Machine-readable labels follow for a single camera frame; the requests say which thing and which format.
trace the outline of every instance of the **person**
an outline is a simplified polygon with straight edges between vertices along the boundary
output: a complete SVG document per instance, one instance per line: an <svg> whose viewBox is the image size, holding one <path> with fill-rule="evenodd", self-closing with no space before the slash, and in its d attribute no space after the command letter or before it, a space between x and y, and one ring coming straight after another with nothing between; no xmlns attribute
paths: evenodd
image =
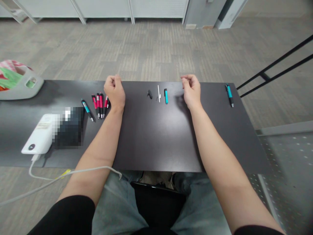
<svg viewBox="0 0 313 235"><path fill-rule="evenodd" d="M119 180L109 169L98 169L73 174L29 234L285 234L204 111L196 76L181 79L206 174L176 173L175 187L188 196L173 227L150 228L138 213L129 182L141 172L126 172ZM125 105L120 76L108 76L104 91L111 110L76 170L113 165Z"/></svg>

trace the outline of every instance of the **yellow tag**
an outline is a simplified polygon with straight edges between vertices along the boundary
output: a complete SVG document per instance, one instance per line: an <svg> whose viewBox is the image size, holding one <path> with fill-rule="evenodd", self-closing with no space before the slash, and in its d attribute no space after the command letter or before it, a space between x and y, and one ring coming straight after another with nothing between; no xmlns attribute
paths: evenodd
<svg viewBox="0 0 313 235"><path fill-rule="evenodd" d="M71 170L70 169L67 169L63 174L61 174L61 176L62 175L66 175L67 173L70 173L71 172Z"/></svg>

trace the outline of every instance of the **gray carpet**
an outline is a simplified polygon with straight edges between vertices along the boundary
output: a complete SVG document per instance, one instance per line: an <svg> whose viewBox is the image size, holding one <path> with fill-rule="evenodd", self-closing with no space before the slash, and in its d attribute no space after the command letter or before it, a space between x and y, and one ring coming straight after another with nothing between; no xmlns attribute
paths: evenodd
<svg viewBox="0 0 313 235"><path fill-rule="evenodd" d="M22 62L44 79L104 81L119 73L127 81L180 81L180 75L194 73L202 82L239 86L312 34L312 19L238 18L231 29L220 31L184 30L176 21L90 21L84 26L77 20L43 20L38 25L1 20L0 60ZM269 75L312 53L313 42ZM312 120L312 62L242 99L255 129ZM63 172L34 169L47 177ZM155 182L149 174L146 180ZM1 201L44 184L18 167L0 167L0 182ZM66 182L1 208L0 233L26 234Z"/></svg>

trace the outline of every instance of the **teal pen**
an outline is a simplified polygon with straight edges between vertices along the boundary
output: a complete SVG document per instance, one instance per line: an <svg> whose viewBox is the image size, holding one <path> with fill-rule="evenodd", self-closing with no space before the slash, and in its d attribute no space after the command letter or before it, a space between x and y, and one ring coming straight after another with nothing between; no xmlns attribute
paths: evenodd
<svg viewBox="0 0 313 235"><path fill-rule="evenodd" d="M228 94L228 99L229 99L229 102L231 104L231 107L233 108L234 107L234 100L232 98L232 94L231 94L231 88L230 86L228 85L228 83L225 85L226 87L226 91L227 91L227 94Z"/></svg>
<svg viewBox="0 0 313 235"><path fill-rule="evenodd" d="M89 108L88 108L88 106L87 106L85 100L83 100L83 99L82 99L82 105L84 106L84 108L85 108L85 110L86 110L86 112L87 112L87 114L88 114L90 120L91 120L91 121L94 121L94 119L92 118L91 112L90 112L90 110L89 110Z"/></svg>
<svg viewBox="0 0 313 235"><path fill-rule="evenodd" d="M167 98L167 89L164 89L165 103L168 104L169 100Z"/></svg>

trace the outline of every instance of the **jeans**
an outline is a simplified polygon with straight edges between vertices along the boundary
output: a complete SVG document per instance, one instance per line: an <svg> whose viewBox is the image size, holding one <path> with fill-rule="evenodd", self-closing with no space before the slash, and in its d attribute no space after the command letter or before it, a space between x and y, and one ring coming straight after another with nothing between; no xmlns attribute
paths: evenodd
<svg viewBox="0 0 313 235"><path fill-rule="evenodd" d="M148 227L138 213L135 191L130 185L142 171L123 171L123 177L110 172L92 223L92 234L131 234ZM187 196L186 203L171 228L179 235L229 234L226 218L206 173L175 175L175 188Z"/></svg>

